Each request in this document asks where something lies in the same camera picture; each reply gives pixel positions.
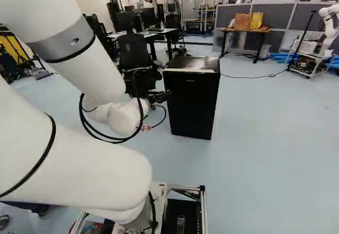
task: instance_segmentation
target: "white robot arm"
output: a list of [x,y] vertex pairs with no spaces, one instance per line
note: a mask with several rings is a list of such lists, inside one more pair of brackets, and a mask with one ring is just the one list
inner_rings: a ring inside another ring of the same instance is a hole
[[[125,83],[74,0],[0,3],[0,21],[85,94],[91,117],[121,134],[135,129],[137,101],[117,103]],[[75,206],[120,223],[140,214],[152,182],[143,155],[56,125],[1,78],[0,97],[0,200]]]
[[337,38],[339,34],[339,5],[332,5],[330,7],[324,7],[319,10],[319,15],[322,17],[325,24],[326,39],[323,41],[323,46],[320,53],[324,55],[332,42]]

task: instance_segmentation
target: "desk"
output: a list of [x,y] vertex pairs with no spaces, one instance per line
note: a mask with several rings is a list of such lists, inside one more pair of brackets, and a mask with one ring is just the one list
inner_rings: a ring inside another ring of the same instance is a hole
[[[126,31],[121,31],[121,32],[118,32],[117,34],[109,34],[109,35],[107,35],[107,38],[110,38],[110,39],[113,40],[113,42],[115,42],[120,36],[126,35],[126,34],[127,34]],[[158,32],[155,32],[155,33],[142,32],[142,33],[136,33],[136,34],[142,34],[144,36],[146,42],[150,46],[150,54],[151,54],[152,60],[153,61],[157,60],[157,54],[155,52],[154,39],[153,38],[158,35]]]
[[248,30],[248,31],[238,31],[235,29],[228,29],[228,28],[222,28],[220,29],[221,32],[224,32],[224,39],[222,40],[222,47],[221,47],[221,54],[219,58],[222,58],[225,56],[225,44],[226,44],[226,37],[227,34],[229,32],[250,32],[250,33],[259,33],[260,34],[260,42],[259,42],[259,48],[258,51],[256,53],[256,56],[253,60],[253,63],[257,63],[259,60],[259,56],[260,56],[260,51],[261,51],[261,47],[263,46],[264,40],[265,40],[265,36],[266,34],[268,34],[269,32],[271,32],[271,28],[268,26],[262,26],[261,28],[257,29],[257,30]]
[[164,29],[162,32],[156,32],[159,35],[164,35],[167,39],[168,59],[171,61],[172,56],[172,37],[177,36],[178,29]]

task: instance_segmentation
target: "black box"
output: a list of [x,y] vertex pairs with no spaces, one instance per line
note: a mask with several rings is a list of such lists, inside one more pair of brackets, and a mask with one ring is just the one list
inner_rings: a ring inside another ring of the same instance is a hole
[[220,81],[219,58],[176,56],[163,71],[171,132],[210,140]]

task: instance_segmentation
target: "chair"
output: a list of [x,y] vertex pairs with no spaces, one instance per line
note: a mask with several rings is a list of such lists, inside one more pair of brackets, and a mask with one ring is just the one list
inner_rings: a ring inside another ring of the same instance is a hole
[[[178,31],[174,34],[172,34],[171,36],[171,41],[172,41],[172,44],[174,44],[174,48],[172,49],[172,52],[181,52],[181,51],[184,51],[184,52],[187,52],[186,50],[186,46],[185,46],[185,40],[184,40],[184,31],[181,27],[181,21],[180,21],[180,17],[176,14],[169,14],[167,17],[166,17],[166,23],[165,23],[166,27],[167,28],[170,28],[170,29],[178,29]],[[184,44],[184,48],[183,49],[179,49],[176,47],[177,44],[179,44],[179,40],[182,40],[183,41],[183,44]]]
[[120,47],[119,70],[124,74],[126,93],[132,97],[136,96],[132,77],[136,70],[141,70],[136,79],[138,95],[147,96],[148,91],[155,89],[155,82],[161,80],[162,76],[148,53],[144,36],[128,33],[118,37],[118,44]]
[[86,16],[84,14],[86,21],[94,31],[97,38],[100,40],[102,46],[105,48],[107,54],[113,60],[115,58],[115,47],[111,42],[111,39],[107,38],[106,28],[103,23],[100,23],[96,14],[92,14],[91,16]]

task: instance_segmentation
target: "floor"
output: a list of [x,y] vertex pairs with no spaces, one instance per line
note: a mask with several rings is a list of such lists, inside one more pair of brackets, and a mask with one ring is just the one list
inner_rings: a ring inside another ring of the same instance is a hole
[[[165,60],[165,48],[156,44],[160,60]],[[196,56],[219,55],[211,46],[187,48]],[[224,57],[220,66],[223,74],[232,76],[284,70],[274,61],[254,65],[246,57]],[[12,85],[58,123],[85,133],[77,114],[80,92],[59,75]],[[209,233],[335,234],[338,92],[339,78],[333,75],[309,80],[291,72],[261,79],[221,77],[211,141],[174,136],[166,120],[124,146],[148,157],[156,181],[206,186]],[[162,110],[156,110],[149,122],[161,118]],[[5,212],[6,206],[0,208]],[[61,208],[44,220],[29,214],[32,233],[65,234],[77,212]]]

